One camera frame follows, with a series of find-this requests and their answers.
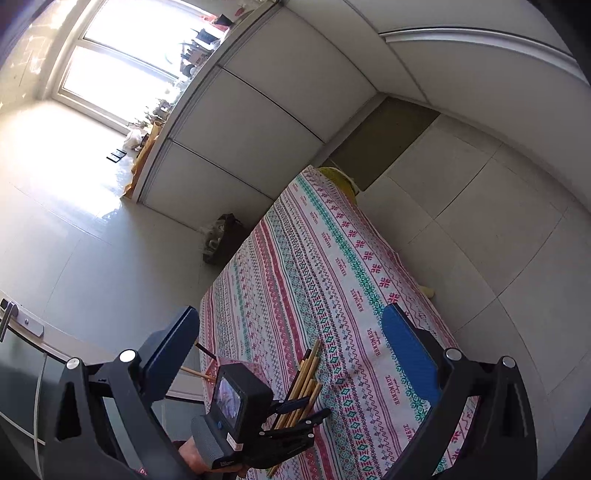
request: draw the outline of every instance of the bag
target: bag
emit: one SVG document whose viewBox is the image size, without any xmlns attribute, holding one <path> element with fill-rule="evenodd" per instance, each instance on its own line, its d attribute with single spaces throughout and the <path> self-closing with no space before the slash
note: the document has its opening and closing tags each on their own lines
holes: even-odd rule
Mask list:
<svg viewBox="0 0 591 480">
<path fill-rule="evenodd" d="M 206 232 L 203 261 L 225 266 L 247 237 L 248 231 L 233 214 L 222 215 Z"/>
</svg>

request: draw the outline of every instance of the patterned bedsheet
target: patterned bedsheet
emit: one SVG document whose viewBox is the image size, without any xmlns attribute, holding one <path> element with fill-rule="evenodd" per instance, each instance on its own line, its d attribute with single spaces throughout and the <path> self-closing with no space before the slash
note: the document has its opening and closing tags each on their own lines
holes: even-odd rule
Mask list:
<svg viewBox="0 0 591 480">
<path fill-rule="evenodd" d="M 275 478 L 378 480 L 412 438 L 430 406 L 382 334 L 381 313 L 392 302 L 444 347 L 456 345 L 398 255 L 312 167 L 290 183 L 204 296 L 200 341 L 218 355 L 260 363 L 276 398 L 322 338 L 317 408 L 330 407 L 332 416 L 316 429 L 314 448 Z M 470 403 L 438 471 L 455 460 L 472 413 Z M 251 470 L 249 478 L 266 476 Z"/>
</svg>

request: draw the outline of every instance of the wooden stick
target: wooden stick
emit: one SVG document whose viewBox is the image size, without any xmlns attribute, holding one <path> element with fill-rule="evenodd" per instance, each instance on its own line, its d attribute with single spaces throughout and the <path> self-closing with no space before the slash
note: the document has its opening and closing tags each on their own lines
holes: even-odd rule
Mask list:
<svg viewBox="0 0 591 480">
<path fill-rule="evenodd" d="M 295 382 L 295 386 L 291 391 L 291 394 L 288 400 L 293 400 L 295 398 L 301 398 L 302 387 L 304 386 L 304 382 L 308 378 L 308 373 L 310 372 L 310 367 L 314 363 L 314 358 L 316 358 L 316 353 L 318 353 L 318 349 L 320 348 L 320 339 L 317 339 L 314 343 L 314 347 L 310 352 L 310 356 L 304 360 L 304 366 L 302 367 L 300 374 L 298 375 L 298 379 Z M 281 429 L 285 426 L 285 424 L 289 421 L 290 415 L 284 415 L 280 418 L 279 422 L 277 423 L 277 428 Z"/>
<path fill-rule="evenodd" d="M 187 367 L 181 367 L 181 370 L 182 370 L 183 372 L 187 372 L 187 373 L 189 373 L 189 374 L 196 375 L 197 377 L 204 378 L 205 380 L 209 380 L 209 381 L 211 381 L 211 382 L 215 382 L 215 381 L 216 381 L 216 379 L 215 379 L 215 378 L 213 378 L 213 377 L 211 377 L 210 375 L 202 374 L 201 372 L 197 372 L 197 371 L 195 371 L 195 370 L 192 370 L 192 369 L 190 369 L 190 368 L 187 368 Z"/>
<path fill-rule="evenodd" d="M 301 417 L 304 419 L 310 414 L 310 410 L 314 407 L 316 400 L 318 400 L 318 395 L 320 395 L 320 390 L 322 390 L 322 384 L 318 383 L 312 392 L 312 396 L 310 397 L 310 401 L 308 402 L 307 407 L 304 409 Z"/>
<path fill-rule="evenodd" d="M 312 390 L 314 390 L 314 387 L 312 384 L 316 384 L 316 380 L 314 380 L 314 374 L 316 373 L 316 368 L 318 367 L 318 363 L 320 362 L 320 358 L 319 357 L 314 357 L 314 359 L 312 360 L 312 365 L 310 367 L 310 370 L 308 371 L 308 375 L 306 377 L 306 380 L 304 380 L 304 384 L 302 385 L 301 388 L 301 394 L 299 396 L 299 398 L 304 398 L 304 397 L 309 397 L 312 394 Z M 289 415 L 289 420 L 286 422 L 285 426 L 287 427 L 293 427 L 292 423 L 297 422 L 297 420 L 299 420 L 300 415 L 302 413 L 304 409 L 303 408 L 299 408 L 298 410 L 294 410 L 293 412 L 291 412 L 291 414 Z"/>
<path fill-rule="evenodd" d="M 312 409 L 312 407 L 316 403 L 316 400 L 318 399 L 318 395 L 320 394 L 320 390 L 322 390 L 322 384 L 318 383 L 318 384 L 314 385 L 315 383 L 316 383 L 316 381 L 314 379 L 312 379 L 310 381 L 308 391 L 306 391 L 304 393 L 305 397 L 307 397 L 308 395 L 311 395 L 310 401 L 308 402 L 308 404 L 306 405 L 306 407 L 303 411 L 300 408 L 299 410 L 292 413 L 292 415 L 290 417 L 290 422 L 288 423 L 288 427 L 295 426 L 296 423 L 298 423 L 301 419 L 306 418 L 308 416 L 308 413 L 310 413 L 310 410 Z M 271 471 L 269 471 L 269 473 L 267 474 L 267 477 L 272 478 L 273 475 L 275 475 L 277 473 L 277 470 L 279 470 L 280 466 L 281 466 L 281 463 L 279 463 L 279 464 L 275 465 L 273 468 L 271 468 Z"/>
<path fill-rule="evenodd" d="M 275 465 L 271 471 L 267 474 L 267 478 L 272 478 L 273 475 L 275 475 L 277 473 L 277 470 L 279 470 L 279 467 L 281 466 L 281 464 L 279 463 L 278 465 Z"/>
<path fill-rule="evenodd" d="M 208 357 L 213 358 L 217 362 L 217 357 L 209 350 L 207 350 L 203 345 L 201 345 L 201 343 L 199 343 L 199 340 L 195 340 L 195 346 L 199 348 L 203 353 L 205 353 Z"/>
<path fill-rule="evenodd" d="M 306 355 L 308 355 L 308 356 L 309 356 L 309 355 L 310 355 L 310 352 L 311 352 L 311 350 L 308 350 L 308 351 L 306 352 Z M 291 395 L 291 392 L 292 392 L 292 390 L 294 389 L 294 386 L 296 385 L 297 378 L 300 376 L 301 368 L 304 366 L 304 361 L 306 361 L 306 357 L 304 357 L 304 358 L 302 359 L 302 361 L 300 362 L 300 366 L 299 366 L 299 368 L 298 368 L 298 371 L 295 373 L 296 375 L 295 375 L 295 377 L 294 377 L 293 381 L 291 382 L 290 389 L 289 389 L 289 390 L 287 391 L 287 393 L 285 394 L 285 400 L 284 400 L 284 401 L 287 401 L 287 400 L 289 399 L 289 397 L 290 397 L 290 395 Z M 277 424 L 279 423 L 279 420 L 280 420 L 280 418 L 281 418 L 281 417 L 284 417 L 284 416 L 285 416 L 285 415 L 277 415 L 277 416 L 275 417 L 275 420 L 273 421 L 273 425 L 271 426 L 271 430 L 272 430 L 272 429 L 274 429 L 274 428 L 277 428 Z"/>
<path fill-rule="evenodd" d="M 311 379 L 310 382 L 308 383 L 308 387 L 306 388 L 306 391 L 304 392 L 304 397 L 310 397 L 310 400 L 312 400 L 312 393 L 314 392 L 314 388 L 316 387 L 316 380 Z M 302 408 L 298 408 L 294 413 L 292 418 L 290 418 L 290 422 L 287 424 L 287 427 L 293 427 L 296 425 L 296 423 L 298 423 L 301 419 L 301 416 L 304 412 L 304 410 L 308 408 L 308 405 L 306 405 L 305 407 Z"/>
<path fill-rule="evenodd" d="M 302 386 L 302 390 L 304 392 L 306 391 L 307 386 L 310 383 L 310 380 L 312 380 L 312 378 L 314 377 L 314 374 L 316 373 L 316 369 L 318 368 L 319 362 L 320 362 L 320 357 L 315 356 L 314 359 L 312 360 L 312 365 L 310 366 L 310 370 L 308 371 L 308 376 L 306 377 L 306 380 L 304 381 L 304 385 Z"/>
</svg>

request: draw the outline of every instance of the human hand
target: human hand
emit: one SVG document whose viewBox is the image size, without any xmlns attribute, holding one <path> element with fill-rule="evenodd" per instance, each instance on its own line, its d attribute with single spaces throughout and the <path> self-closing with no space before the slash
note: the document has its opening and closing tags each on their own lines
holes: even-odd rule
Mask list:
<svg viewBox="0 0 591 480">
<path fill-rule="evenodd" d="M 183 460 L 187 462 L 189 468 L 195 472 L 197 475 L 201 475 L 205 472 L 237 472 L 240 478 L 246 478 L 246 474 L 248 473 L 249 467 L 246 465 L 232 465 L 225 468 L 217 468 L 215 470 L 211 470 L 205 462 L 201 455 L 199 455 L 199 451 L 195 446 L 195 441 L 193 437 L 189 438 L 181 448 L 178 449 L 179 454 L 183 457 Z"/>
</svg>

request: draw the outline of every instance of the screw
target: screw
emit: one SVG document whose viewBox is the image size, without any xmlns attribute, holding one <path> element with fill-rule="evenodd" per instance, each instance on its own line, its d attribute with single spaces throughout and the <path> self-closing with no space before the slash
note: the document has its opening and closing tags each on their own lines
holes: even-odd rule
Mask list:
<svg viewBox="0 0 591 480">
<path fill-rule="evenodd" d="M 445 352 L 445 356 L 448 357 L 450 360 L 457 362 L 462 358 L 462 352 L 459 351 L 457 348 L 450 348 Z"/>
<path fill-rule="evenodd" d="M 131 362 L 134 358 L 135 352 L 133 350 L 125 350 L 124 352 L 121 352 L 121 354 L 119 355 L 119 360 L 121 360 L 125 364 Z"/>
<path fill-rule="evenodd" d="M 505 365 L 507 368 L 513 368 L 515 366 L 515 360 L 513 360 L 510 356 L 504 356 L 503 365 Z"/>
<path fill-rule="evenodd" d="M 78 365 L 80 365 L 80 360 L 77 358 L 70 358 L 66 364 L 66 368 L 68 370 L 74 370 Z"/>
</svg>

